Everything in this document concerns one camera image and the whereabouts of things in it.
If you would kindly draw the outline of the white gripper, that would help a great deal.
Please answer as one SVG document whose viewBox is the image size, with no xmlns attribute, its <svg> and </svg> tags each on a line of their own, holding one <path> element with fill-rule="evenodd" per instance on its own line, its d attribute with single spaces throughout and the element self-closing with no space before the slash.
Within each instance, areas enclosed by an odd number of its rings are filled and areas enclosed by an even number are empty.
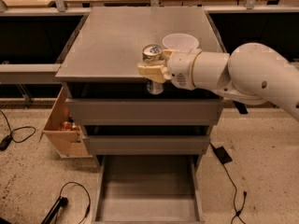
<svg viewBox="0 0 299 224">
<path fill-rule="evenodd" d="M 164 49 L 162 58 L 167 61 L 167 67 L 162 64 L 143 65 L 139 64 L 137 70 L 139 75 L 151 81 L 165 83 L 171 79 L 171 83 L 180 89 L 194 90 L 192 82 L 192 68 L 200 49 L 176 51 L 175 49 Z"/>
</svg>

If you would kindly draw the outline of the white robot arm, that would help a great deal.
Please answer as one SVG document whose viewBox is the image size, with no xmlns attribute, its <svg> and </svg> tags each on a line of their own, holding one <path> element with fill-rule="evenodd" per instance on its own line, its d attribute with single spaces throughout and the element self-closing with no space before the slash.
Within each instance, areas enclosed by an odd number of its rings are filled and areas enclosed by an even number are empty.
<svg viewBox="0 0 299 224">
<path fill-rule="evenodd" d="M 299 69 L 266 45 L 247 43 L 232 53 L 148 45 L 143 55 L 137 70 L 152 82 L 208 90 L 244 105 L 270 102 L 299 119 Z"/>
</svg>

